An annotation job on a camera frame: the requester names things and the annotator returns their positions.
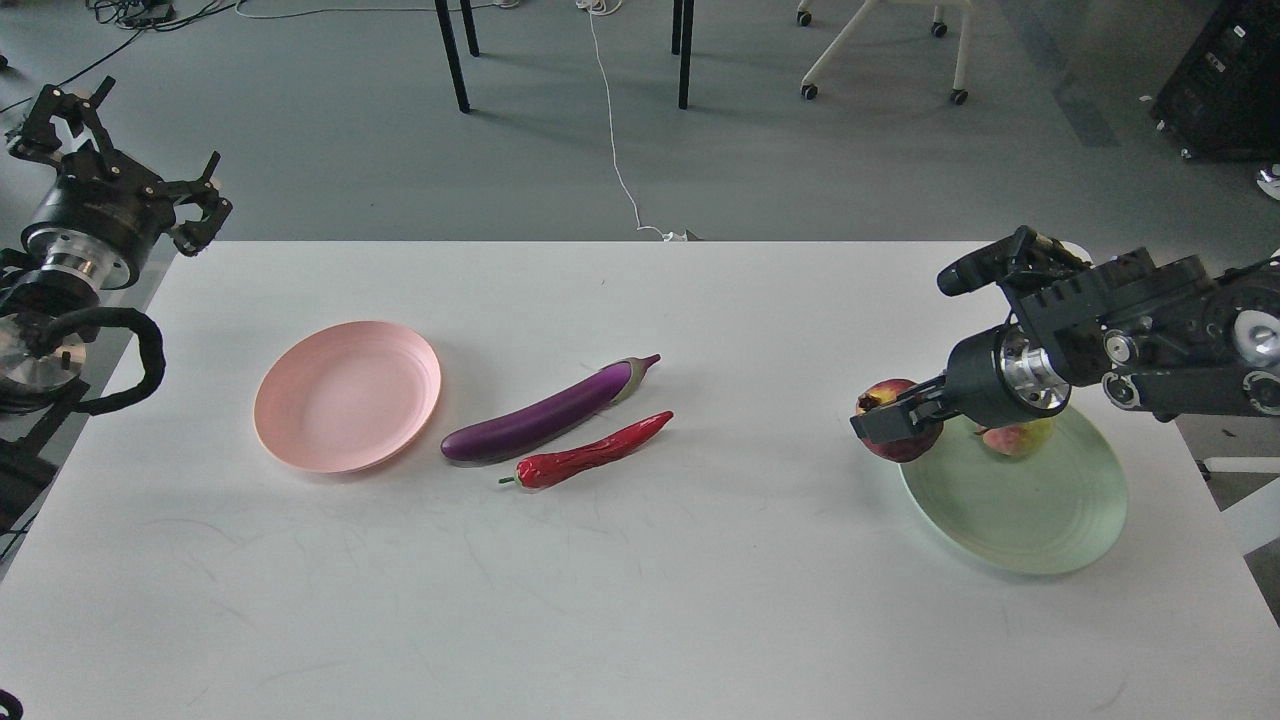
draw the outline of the white cable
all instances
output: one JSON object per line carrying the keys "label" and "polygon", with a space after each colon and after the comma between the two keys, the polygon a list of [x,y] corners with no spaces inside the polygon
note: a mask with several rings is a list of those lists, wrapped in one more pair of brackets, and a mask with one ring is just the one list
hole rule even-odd
{"label": "white cable", "polygon": [[[300,10],[297,13],[284,13],[280,15],[250,15],[241,12],[241,5],[247,0],[236,0],[236,14],[242,18],[248,18],[251,20],[283,20],[287,18],[301,18],[305,15],[317,15],[320,13],[434,13],[435,8],[316,8],[314,10]],[[503,10],[509,10],[520,5],[520,0],[495,0],[494,3],[486,3],[484,5],[472,5],[471,9],[479,8],[500,8]],[[457,13],[458,8],[449,8],[449,12]]]}
{"label": "white cable", "polygon": [[618,168],[618,143],[613,136],[613,92],[609,91],[609,76],[604,72],[604,60],[600,59],[600,38],[595,35],[595,13],[589,10],[588,15],[588,22],[591,24],[591,42],[595,44],[595,64],[600,67],[600,78],[604,79],[604,102],[609,109],[609,147],[613,151],[613,172],[618,176],[618,184],[622,186],[622,192],[627,193],[627,200],[631,201],[631,209],[636,213],[636,232],[653,231],[663,240],[672,240],[673,233],[664,233],[660,229],[653,225],[646,225],[640,220],[640,205],[631,195],[631,191],[627,190],[626,181],[622,179],[622,169]]}
{"label": "white cable", "polygon": [[613,13],[617,13],[618,9],[622,8],[622,4],[626,1],[627,0],[618,0],[618,4],[614,5],[613,8],[609,8],[605,0],[573,0],[573,4],[577,6],[579,10],[586,10],[588,13],[598,18],[603,18],[604,15],[612,15]]}

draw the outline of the pink plate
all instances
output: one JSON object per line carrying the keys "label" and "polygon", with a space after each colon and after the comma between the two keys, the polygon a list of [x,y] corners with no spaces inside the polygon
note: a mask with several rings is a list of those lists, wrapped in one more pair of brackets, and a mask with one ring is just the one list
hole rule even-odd
{"label": "pink plate", "polygon": [[280,461],[312,473],[369,468],[422,432],[440,361],[416,332],[362,320],[294,345],[262,378],[253,425]]}

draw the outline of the red chili pepper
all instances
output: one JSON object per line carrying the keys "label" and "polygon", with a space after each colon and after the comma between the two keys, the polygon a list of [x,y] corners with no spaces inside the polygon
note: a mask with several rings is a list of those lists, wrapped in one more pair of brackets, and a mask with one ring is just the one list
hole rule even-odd
{"label": "red chili pepper", "polygon": [[631,455],[649,438],[658,434],[658,430],[675,418],[675,413],[667,410],[652,418],[645,418],[634,425],[627,425],[612,436],[598,439],[591,445],[564,450],[562,452],[545,452],[530,455],[516,464],[516,474],[502,478],[499,483],[512,483],[517,479],[526,488],[547,488],[561,480],[567,480],[582,470],[599,468],[605,462],[613,462],[621,457]]}

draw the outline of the green plate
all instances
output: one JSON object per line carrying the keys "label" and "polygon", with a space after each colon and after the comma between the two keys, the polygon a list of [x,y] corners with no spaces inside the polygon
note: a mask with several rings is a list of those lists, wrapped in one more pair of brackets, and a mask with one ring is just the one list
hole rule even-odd
{"label": "green plate", "polygon": [[901,466],[920,510],[960,547],[1016,573],[1079,570],[1120,537],[1129,509],[1124,471],[1084,415],[1068,407],[1028,457],[1005,457],[966,418]]}

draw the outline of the white chair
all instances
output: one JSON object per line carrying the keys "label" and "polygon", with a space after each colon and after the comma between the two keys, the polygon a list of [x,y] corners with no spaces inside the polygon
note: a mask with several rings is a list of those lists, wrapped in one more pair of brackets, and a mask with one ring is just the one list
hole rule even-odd
{"label": "white chair", "polygon": [[[884,3],[899,3],[906,5],[933,5],[933,27],[932,33],[934,37],[942,37],[947,33],[947,26],[942,20],[942,8],[943,5],[959,5],[961,12],[960,19],[960,47],[956,50],[956,74],[955,81],[951,83],[951,102],[956,105],[964,105],[964,101],[969,99],[969,92],[964,88],[965,81],[965,65],[969,60],[969,17],[973,14],[973,1],[972,0],[867,0],[863,6],[854,13],[849,24],[840,31],[836,40],[827,46],[827,49],[818,58],[818,61],[809,68],[809,72],[800,81],[800,92],[804,95],[805,100],[813,100],[818,96],[818,76],[822,70],[831,63],[835,54],[849,41],[858,26],[867,19],[867,15],[876,9],[877,5]],[[813,19],[813,14],[809,13],[809,5],[813,0],[800,0],[800,5],[796,8],[796,22],[801,26],[808,26]]]}

